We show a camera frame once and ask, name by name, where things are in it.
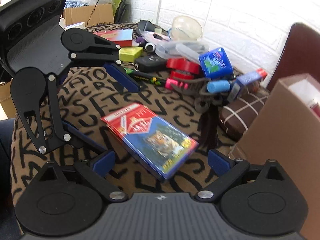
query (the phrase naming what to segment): ribbed gray surface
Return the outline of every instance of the ribbed gray surface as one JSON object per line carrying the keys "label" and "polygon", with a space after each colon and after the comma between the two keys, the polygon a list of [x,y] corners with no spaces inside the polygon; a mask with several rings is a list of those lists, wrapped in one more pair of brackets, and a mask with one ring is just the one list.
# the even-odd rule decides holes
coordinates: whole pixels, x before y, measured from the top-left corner
{"label": "ribbed gray surface", "polygon": [[[23,240],[45,238],[25,235]],[[122,204],[111,204],[88,230],[60,240],[303,240],[297,233],[264,238],[244,235],[222,220],[216,208],[193,201],[188,193],[135,193]]]}
{"label": "ribbed gray surface", "polygon": [[45,75],[59,75],[70,64],[69,51],[61,44],[64,30],[59,26],[59,20],[57,15],[45,22],[8,52],[8,62],[15,73],[25,67],[35,67]]}

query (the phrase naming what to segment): camera lens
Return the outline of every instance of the camera lens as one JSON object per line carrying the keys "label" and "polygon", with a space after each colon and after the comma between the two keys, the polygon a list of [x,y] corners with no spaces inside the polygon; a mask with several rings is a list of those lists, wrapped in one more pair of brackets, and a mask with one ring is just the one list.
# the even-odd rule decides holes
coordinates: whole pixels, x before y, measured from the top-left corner
{"label": "camera lens", "polygon": [[12,41],[15,38],[17,38],[19,33],[20,33],[20,31],[21,31],[21,29],[22,29],[22,24],[21,23],[16,23],[9,31],[8,40]]}
{"label": "camera lens", "polygon": [[44,9],[42,7],[34,10],[28,18],[28,21],[27,21],[28,27],[32,27],[33,25],[37,24],[41,20],[43,13],[44,13]]}
{"label": "camera lens", "polygon": [[58,9],[59,6],[60,6],[60,4],[61,4],[61,1],[60,1],[60,0],[55,1],[55,2],[50,6],[50,8],[49,8],[49,13],[53,13],[56,9]]}

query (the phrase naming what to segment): metal pin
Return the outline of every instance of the metal pin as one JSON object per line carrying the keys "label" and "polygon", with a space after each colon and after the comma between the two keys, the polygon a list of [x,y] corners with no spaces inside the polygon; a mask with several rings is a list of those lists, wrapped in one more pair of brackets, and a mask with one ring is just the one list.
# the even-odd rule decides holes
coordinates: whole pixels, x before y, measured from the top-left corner
{"label": "metal pin", "polygon": [[109,196],[114,200],[120,200],[120,199],[124,199],[125,193],[121,191],[114,191],[114,192],[111,192]]}
{"label": "metal pin", "polygon": [[48,79],[49,79],[49,81],[53,81],[53,80],[55,80],[55,76],[54,75],[50,75]]}
{"label": "metal pin", "polygon": [[70,140],[71,140],[70,134],[66,133],[66,134],[63,136],[63,139],[64,139],[66,142],[70,141]]}
{"label": "metal pin", "polygon": [[39,147],[39,152],[40,152],[41,154],[45,154],[45,153],[47,152],[46,147],[40,146],[40,147]]}
{"label": "metal pin", "polygon": [[209,190],[202,190],[202,191],[198,192],[199,198],[202,198],[202,199],[212,198],[213,195],[214,195],[213,192],[211,192]]}

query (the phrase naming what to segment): brown fabric with black letters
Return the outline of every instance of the brown fabric with black letters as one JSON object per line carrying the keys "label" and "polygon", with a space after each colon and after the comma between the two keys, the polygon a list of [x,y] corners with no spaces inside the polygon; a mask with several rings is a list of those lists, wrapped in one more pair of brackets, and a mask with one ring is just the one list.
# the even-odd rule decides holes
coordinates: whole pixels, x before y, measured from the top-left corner
{"label": "brown fabric with black letters", "polygon": [[[115,24],[95,27],[89,31],[133,28],[137,24]],[[166,72],[158,73],[166,77]],[[199,148],[167,182],[160,183],[148,173],[135,159],[116,141],[100,118],[132,102],[146,105],[160,117],[175,127],[198,139],[200,131],[198,123],[200,114],[194,109],[193,98],[179,95],[176,92],[151,84],[142,83],[141,92],[128,93],[102,68],[73,68],[70,70],[59,93],[61,117],[76,126],[82,133],[96,142],[116,152],[116,165],[106,175],[106,179],[131,195],[132,192],[191,192],[196,193],[216,176],[207,164],[207,149]],[[50,115],[46,100],[41,105],[43,127],[50,134]],[[218,130],[220,140],[225,145],[233,144]],[[41,155],[28,137],[21,120],[17,116],[12,136],[12,196],[16,204],[25,187],[48,160],[55,160],[60,165],[72,165],[79,159],[90,159],[95,153],[87,149],[76,150],[66,145],[47,155]],[[227,153],[228,146],[220,150]]]}

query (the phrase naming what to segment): brown box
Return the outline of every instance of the brown box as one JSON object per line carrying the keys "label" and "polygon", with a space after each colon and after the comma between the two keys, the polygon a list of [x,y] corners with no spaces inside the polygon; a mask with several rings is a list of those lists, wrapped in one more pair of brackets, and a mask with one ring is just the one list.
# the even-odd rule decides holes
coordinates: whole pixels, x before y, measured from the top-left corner
{"label": "brown box", "polygon": [[320,118],[288,88],[303,79],[320,91],[320,84],[309,74],[279,79],[229,157],[252,164],[278,160],[308,203],[308,217],[300,233],[316,240],[320,235]]}
{"label": "brown box", "polygon": [[80,22],[85,22],[86,27],[95,26],[97,24],[114,23],[112,5],[100,4],[96,6],[87,26],[87,22],[90,18],[93,8],[94,6],[83,6],[64,9],[63,18],[66,21],[66,26]]}
{"label": "brown box", "polygon": [[15,118],[16,108],[10,96],[10,85],[11,82],[0,84],[0,104],[8,118]]}

